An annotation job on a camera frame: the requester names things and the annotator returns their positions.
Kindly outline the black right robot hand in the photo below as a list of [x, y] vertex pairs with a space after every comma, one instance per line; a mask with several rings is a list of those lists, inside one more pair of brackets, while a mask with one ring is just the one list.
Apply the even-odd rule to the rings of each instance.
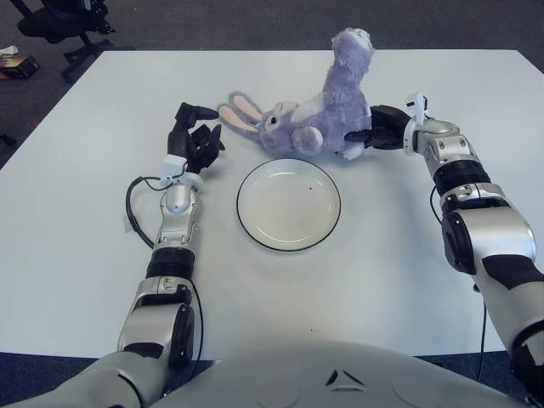
[[378, 150], [403, 149], [404, 131], [411, 118], [402, 110], [388, 105], [373, 105], [370, 112], [371, 128], [347, 133], [344, 140]]

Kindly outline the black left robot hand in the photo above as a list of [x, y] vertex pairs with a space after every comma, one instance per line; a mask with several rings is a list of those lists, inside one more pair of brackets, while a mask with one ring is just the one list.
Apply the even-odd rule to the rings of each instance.
[[190, 132], [198, 121], [216, 120], [218, 117], [217, 111], [206, 107], [187, 103], [182, 103], [179, 107], [175, 124], [167, 137], [167, 153], [185, 158], [188, 172], [199, 174], [218, 158], [220, 151], [225, 150], [220, 139], [220, 124], [213, 129], [202, 124], [194, 132]]

